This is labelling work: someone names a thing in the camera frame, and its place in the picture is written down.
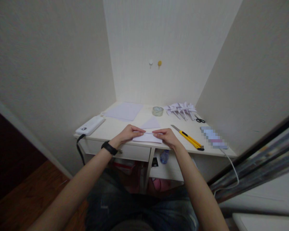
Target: left hand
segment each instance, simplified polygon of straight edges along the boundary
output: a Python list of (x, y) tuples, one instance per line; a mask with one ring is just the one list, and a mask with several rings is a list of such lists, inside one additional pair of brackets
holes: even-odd
[(129, 124), (115, 138), (109, 141), (109, 144), (117, 149), (120, 144), (125, 143), (134, 137), (142, 136), (144, 133), (145, 130)]

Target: stack of paper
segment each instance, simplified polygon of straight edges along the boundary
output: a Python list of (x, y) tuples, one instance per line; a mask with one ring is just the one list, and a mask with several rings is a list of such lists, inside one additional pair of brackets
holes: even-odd
[(104, 113), (104, 115), (122, 121), (131, 122), (135, 119), (142, 107), (142, 104), (123, 102), (120, 105), (109, 109)]

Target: charging cable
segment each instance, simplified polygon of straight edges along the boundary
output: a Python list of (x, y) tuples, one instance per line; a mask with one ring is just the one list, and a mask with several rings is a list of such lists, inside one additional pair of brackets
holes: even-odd
[(220, 149), (220, 151), (222, 151), (222, 153), (225, 154), (225, 156), (226, 156), (226, 157), (228, 158), (228, 160), (230, 161), (230, 163), (231, 163), (231, 165), (232, 165), (232, 168), (233, 168), (233, 170), (234, 170), (235, 176), (237, 177), (237, 184), (236, 184), (236, 185), (233, 185), (233, 186), (230, 186), (230, 187), (227, 187), (227, 188), (220, 188), (220, 189), (215, 190), (215, 192), (214, 192), (214, 197), (215, 197), (215, 194), (216, 194), (217, 191), (220, 191), (220, 190), (223, 190), (223, 189), (231, 189), (231, 188), (234, 188), (234, 187), (238, 186), (238, 184), (239, 184), (239, 182), (240, 182), (240, 181), (239, 181), (238, 174), (237, 174), (237, 171), (235, 170), (235, 167), (234, 167), (231, 159), (230, 159), (229, 156), (224, 152), (223, 149)]
[(84, 138), (85, 136), (86, 136), (85, 134), (82, 134), (82, 135), (77, 139), (77, 142), (76, 142), (76, 147), (77, 147), (77, 150), (78, 150), (78, 152), (79, 152), (79, 154), (80, 154), (80, 157), (81, 157), (81, 159), (82, 159), (82, 161), (83, 161), (83, 165), (85, 165), (85, 162), (84, 162), (83, 154), (82, 154), (82, 152), (81, 152), (81, 150), (80, 150), (80, 147), (79, 147), (78, 142), (79, 142), (82, 138)]

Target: right hand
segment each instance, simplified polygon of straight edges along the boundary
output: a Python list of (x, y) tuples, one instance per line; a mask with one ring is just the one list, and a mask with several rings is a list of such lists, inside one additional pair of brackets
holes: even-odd
[(155, 130), (152, 133), (156, 138), (162, 139), (172, 149), (182, 145), (170, 128)]

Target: black wristwatch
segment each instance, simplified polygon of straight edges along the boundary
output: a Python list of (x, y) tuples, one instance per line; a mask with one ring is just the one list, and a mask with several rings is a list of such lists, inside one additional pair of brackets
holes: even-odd
[(103, 143), (101, 149), (105, 148), (108, 152), (110, 152), (111, 155), (114, 156), (115, 154), (117, 154), (118, 150), (112, 147), (108, 142), (109, 141), (106, 141), (105, 143)]

